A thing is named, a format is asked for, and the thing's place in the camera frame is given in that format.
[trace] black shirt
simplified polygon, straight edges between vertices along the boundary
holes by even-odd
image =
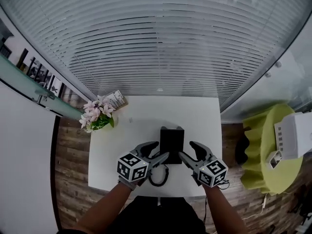
[[[184,198],[136,197],[107,228],[107,234],[192,233],[205,234],[206,228]],[[58,234],[85,234],[62,230]]]

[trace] person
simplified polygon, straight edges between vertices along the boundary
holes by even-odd
[[[217,186],[202,185],[218,234],[245,234],[245,224]],[[123,211],[131,188],[116,185],[91,207],[70,230],[58,234],[192,233],[206,228],[184,198],[137,196]]]

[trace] white cord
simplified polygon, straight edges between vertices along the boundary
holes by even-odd
[[[267,202],[267,195],[268,195],[268,194],[265,194],[265,196],[264,196],[263,203],[262,203],[262,209],[261,209],[261,212],[260,212],[260,213],[258,213],[258,214],[254,214],[254,215],[248,216],[248,217],[246,217],[246,218],[243,218],[242,220],[244,220],[244,219],[248,219],[248,218],[250,218],[250,217],[252,217],[252,216],[258,216],[258,215],[261,215],[261,214],[263,213],[263,209],[265,208],[265,204],[266,204],[266,202]]]
[[[251,216],[246,217],[246,218],[243,218],[243,220],[244,220],[244,219],[248,219],[248,218],[250,218],[250,217],[252,217],[252,216],[258,216],[258,215],[261,215],[262,213],[263,213],[263,208],[261,209],[261,212],[260,212],[260,213],[258,213],[258,214],[254,214],[254,215],[251,215]]]

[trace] window blind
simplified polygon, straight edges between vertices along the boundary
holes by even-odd
[[[95,95],[219,97],[221,106],[285,49],[311,9],[311,0],[0,2],[57,70]]]

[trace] black cable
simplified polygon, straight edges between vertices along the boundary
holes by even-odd
[[[219,185],[228,185],[228,187],[226,188],[221,188],[219,187]],[[221,181],[220,183],[217,184],[217,186],[219,187],[220,190],[226,190],[230,187],[230,181],[228,179]]]
[[[166,167],[166,170],[165,170],[166,175],[165,175],[164,180],[163,180],[161,183],[156,184],[155,182],[153,182],[152,176],[149,176],[149,177],[148,177],[148,180],[149,180],[149,182],[151,183],[151,185],[160,187],[160,186],[163,186],[163,185],[167,182],[167,179],[168,179],[168,177],[169,177],[169,168],[168,168],[166,165],[164,165],[164,166]]]
[[[206,200],[205,200],[205,216],[204,216],[204,219],[203,219],[204,224],[206,223],[206,216],[207,216],[207,197],[206,197]]]
[[[228,184],[228,187],[227,188],[220,188],[219,185],[226,185]],[[219,184],[218,184],[218,187],[221,189],[221,190],[225,190],[225,189],[228,189],[230,186],[230,181],[227,179],[227,180],[223,180],[221,181]],[[207,197],[206,197],[206,200],[205,200],[205,216],[204,216],[204,219],[203,219],[203,223],[205,224],[206,223],[206,216],[207,216]]]

